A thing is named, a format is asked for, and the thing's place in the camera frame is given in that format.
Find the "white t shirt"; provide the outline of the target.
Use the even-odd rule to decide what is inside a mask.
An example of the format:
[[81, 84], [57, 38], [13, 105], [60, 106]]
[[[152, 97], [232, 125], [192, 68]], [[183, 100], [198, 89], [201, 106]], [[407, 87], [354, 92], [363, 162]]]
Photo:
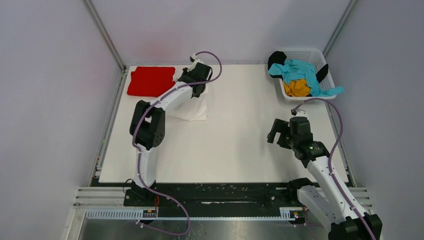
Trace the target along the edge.
[[170, 112], [170, 115], [185, 121], [206, 121], [208, 118], [208, 86], [199, 97], [185, 100]]

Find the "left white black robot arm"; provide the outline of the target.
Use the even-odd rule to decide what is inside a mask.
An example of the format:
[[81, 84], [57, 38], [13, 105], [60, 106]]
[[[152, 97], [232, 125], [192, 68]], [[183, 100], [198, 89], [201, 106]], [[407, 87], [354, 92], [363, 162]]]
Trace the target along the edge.
[[129, 133], [137, 154], [133, 180], [140, 188], [135, 197], [142, 205], [148, 206], [155, 200], [155, 192], [150, 187], [156, 181], [156, 151], [165, 138], [167, 111], [198, 98], [205, 91], [206, 83], [211, 81], [212, 74], [211, 66], [192, 63], [183, 68], [176, 83], [165, 93], [150, 102], [139, 100], [136, 103]]

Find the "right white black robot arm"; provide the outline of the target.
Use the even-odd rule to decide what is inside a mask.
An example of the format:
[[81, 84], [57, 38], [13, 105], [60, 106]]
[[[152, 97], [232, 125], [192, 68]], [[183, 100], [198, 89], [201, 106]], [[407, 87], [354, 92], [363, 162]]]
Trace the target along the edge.
[[267, 142], [292, 150], [294, 156], [315, 178], [323, 195], [308, 178], [289, 182], [287, 201], [303, 205], [317, 218], [330, 240], [379, 240], [383, 223], [377, 214], [369, 214], [332, 167], [330, 152], [313, 139], [310, 122], [305, 116], [293, 116], [289, 121], [276, 118]]

